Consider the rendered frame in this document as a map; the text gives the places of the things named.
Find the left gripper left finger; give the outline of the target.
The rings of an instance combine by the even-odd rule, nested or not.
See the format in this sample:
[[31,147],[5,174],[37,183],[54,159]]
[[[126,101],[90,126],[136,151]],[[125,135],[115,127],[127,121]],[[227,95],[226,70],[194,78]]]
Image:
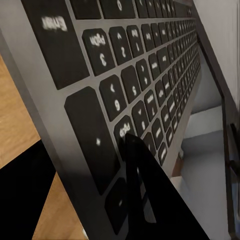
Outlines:
[[56,172],[42,140],[0,169],[0,240],[32,240]]

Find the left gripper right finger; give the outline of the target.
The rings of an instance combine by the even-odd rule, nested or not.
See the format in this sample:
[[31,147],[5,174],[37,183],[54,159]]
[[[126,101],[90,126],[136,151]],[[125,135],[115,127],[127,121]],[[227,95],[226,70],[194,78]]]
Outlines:
[[[145,142],[125,134],[129,240],[210,240]],[[137,167],[156,223],[145,220]]]

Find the monitor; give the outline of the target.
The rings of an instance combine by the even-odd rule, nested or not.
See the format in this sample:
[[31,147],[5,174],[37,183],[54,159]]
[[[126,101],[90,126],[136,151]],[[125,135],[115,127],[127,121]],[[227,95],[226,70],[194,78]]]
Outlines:
[[[236,129],[236,126],[235,126],[234,123],[231,123],[230,125],[231,125],[231,129],[232,129],[234,139],[235,139],[235,142],[236,142],[238,155],[239,155],[239,158],[240,158],[240,139],[239,139],[239,136],[238,136],[238,132],[237,132],[237,129]],[[240,175],[240,168],[236,164],[235,160],[229,160],[228,163],[230,164],[233,171],[236,172],[238,175]]]

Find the keyboard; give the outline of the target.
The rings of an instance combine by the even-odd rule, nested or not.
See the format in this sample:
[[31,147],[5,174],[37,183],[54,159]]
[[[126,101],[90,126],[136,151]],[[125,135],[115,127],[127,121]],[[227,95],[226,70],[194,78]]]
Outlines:
[[171,179],[198,46],[186,0],[0,0],[0,55],[88,240],[129,240],[126,133]]

